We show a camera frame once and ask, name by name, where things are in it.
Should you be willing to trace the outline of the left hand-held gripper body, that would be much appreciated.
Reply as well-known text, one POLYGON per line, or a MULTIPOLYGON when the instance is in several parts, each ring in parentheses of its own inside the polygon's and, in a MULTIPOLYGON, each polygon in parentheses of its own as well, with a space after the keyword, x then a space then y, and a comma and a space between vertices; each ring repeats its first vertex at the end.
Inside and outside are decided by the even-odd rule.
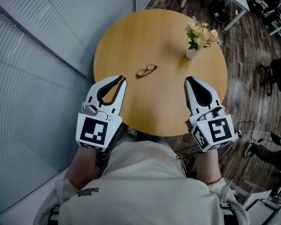
POLYGON ((119 107, 92 105, 82 103, 82 112, 78 113, 76 127, 76 142, 79 146, 105 152, 119 126, 122 118, 119 116, 119 107))

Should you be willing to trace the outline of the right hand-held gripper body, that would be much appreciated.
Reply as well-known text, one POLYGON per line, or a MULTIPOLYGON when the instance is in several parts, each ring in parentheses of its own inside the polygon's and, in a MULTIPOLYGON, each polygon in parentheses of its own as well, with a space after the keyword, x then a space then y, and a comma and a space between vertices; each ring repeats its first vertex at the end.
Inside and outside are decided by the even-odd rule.
POLYGON ((231 116, 222 105, 190 116, 189 131, 202 152, 223 148, 237 139, 231 116))

